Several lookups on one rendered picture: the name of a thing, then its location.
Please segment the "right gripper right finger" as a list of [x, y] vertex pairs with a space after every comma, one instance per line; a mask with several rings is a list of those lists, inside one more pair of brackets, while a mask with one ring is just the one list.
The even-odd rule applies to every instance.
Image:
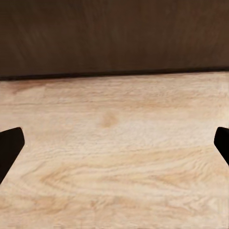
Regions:
[[214, 145], [222, 154], [224, 159], [229, 165], [229, 129], [218, 126], [215, 137]]

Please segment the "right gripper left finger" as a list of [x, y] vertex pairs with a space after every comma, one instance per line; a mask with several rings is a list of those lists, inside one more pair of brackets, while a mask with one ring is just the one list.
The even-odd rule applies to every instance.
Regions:
[[0, 184], [24, 145], [21, 127], [0, 132]]

